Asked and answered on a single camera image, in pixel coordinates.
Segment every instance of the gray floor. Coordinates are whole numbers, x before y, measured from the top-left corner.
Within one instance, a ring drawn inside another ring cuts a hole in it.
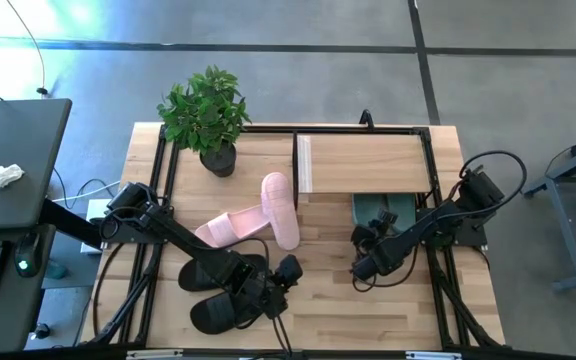
[[[414,45],[405,0],[13,3],[41,38]],[[428,46],[576,48],[576,0],[419,0],[418,6]],[[0,36],[25,36],[4,2]],[[36,55],[0,48],[1,96],[36,97]],[[132,123],[157,120],[161,94],[213,63],[238,75],[254,121],[354,123],[369,108],[379,123],[428,124],[416,55],[46,50],[43,56],[52,96],[74,102],[57,161],[71,194],[90,177],[117,180]],[[430,56],[429,63],[441,123],[458,127],[466,157],[509,149],[534,179],[576,142],[576,57]],[[505,159],[485,165],[504,190],[518,180]],[[76,211],[85,211],[85,202]],[[576,355],[576,290],[550,289],[573,270],[549,200],[514,200],[487,233],[508,344]],[[44,307],[57,314],[59,303]]]

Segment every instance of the pink sandal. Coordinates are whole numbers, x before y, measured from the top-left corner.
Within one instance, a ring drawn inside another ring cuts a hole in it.
[[[290,182],[284,174],[270,173],[261,182],[261,207],[270,219],[279,247],[284,250],[296,248],[299,245],[299,224]]]
[[[223,213],[201,225],[195,235],[212,247],[223,247],[250,237],[268,225],[261,205],[236,213]]]
[[[282,173],[268,174],[261,182],[261,205],[236,213],[223,213],[201,225],[195,235],[211,247],[224,247],[252,236],[270,223],[279,247],[299,245],[299,224],[290,182]]]

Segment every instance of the white cloth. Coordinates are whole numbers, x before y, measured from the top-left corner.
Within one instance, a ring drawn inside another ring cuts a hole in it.
[[[19,180],[24,171],[17,164],[8,167],[0,166],[0,189],[13,181]]]

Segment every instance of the green object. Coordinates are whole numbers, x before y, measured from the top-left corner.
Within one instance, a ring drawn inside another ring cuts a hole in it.
[[[237,86],[237,77],[216,65],[208,66],[205,75],[193,74],[185,91],[182,85],[173,85],[164,103],[157,105],[167,125],[166,140],[204,156],[219,152],[222,144],[234,144],[244,130],[243,122],[251,123],[246,98]]]
[[[352,220],[355,225],[368,226],[373,219],[379,219],[379,210],[396,214],[393,226],[396,232],[408,230],[415,222],[415,196],[412,194],[353,194]]]
[[[355,225],[368,226],[371,220],[379,219],[379,210],[387,209],[382,194],[352,194],[352,221]]]
[[[48,267],[46,268],[46,274],[44,277],[49,279],[59,280],[68,274],[68,269],[52,260],[48,260]]]
[[[399,215],[394,228],[398,232],[408,230],[417,222],[415,215],[415,196],[412,194],[387,194],[388,209]]]

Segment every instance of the white cable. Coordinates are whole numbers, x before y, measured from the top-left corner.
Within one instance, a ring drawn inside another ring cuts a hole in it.
[[[98,192],[100,192],[100,191],[106,190],[107,188],[112,187],[112,186],[115,186],[115,185],[117,185],[117,184],[119,184],[119,181],[115,181],[115,182],[112,183],[112,184],[108,184],[108,185],[106,185],[106,186],[104,186],[104,187],[102,187],[102,188],[99,188],[99,189],[97,189],[97,190],[93,190],[93,191],[88,192],[88,193],[85,193],[85,194],[81,194],[81,195],[77,195],[77,196],[71,196],[71,197],[67,197],[67,198],[56,199],[56,200],[53,200],[53,201],[66,201],[66,200],[79,199],[79,198],[82,198],[82,197],[90,196],[90,195],[92,195],[92,194],[96,194],[96,193],[98,193]]]

